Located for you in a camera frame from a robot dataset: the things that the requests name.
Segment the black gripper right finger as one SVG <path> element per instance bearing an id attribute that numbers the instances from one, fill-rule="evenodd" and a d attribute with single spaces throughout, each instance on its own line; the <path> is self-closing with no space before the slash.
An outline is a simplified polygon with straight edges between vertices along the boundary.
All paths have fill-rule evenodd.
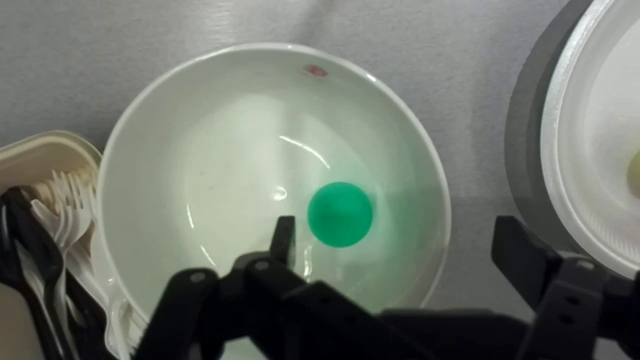
<path id="1" fill-rule="evenodd" d="M 518 360 L 593 360 L 600 338 L 640 360 L 640 275 L 561 254 L 513 216 L 497 216 L 492 262 L 533 309 Z"/>

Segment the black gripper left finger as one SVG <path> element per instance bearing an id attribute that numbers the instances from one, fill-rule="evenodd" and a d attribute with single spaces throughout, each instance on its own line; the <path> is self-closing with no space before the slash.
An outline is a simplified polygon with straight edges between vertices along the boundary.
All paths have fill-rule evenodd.
<path id="1" fill-rule="evenodd" d="M 169 277 L 131 360 L 219 360 L 248 338 L 268 360 L 363 360 L 369 315 L 289 265 L 296 217 L 280 216 L 270 246 L 241 254 L 225 275 L 189 267 Z"/>

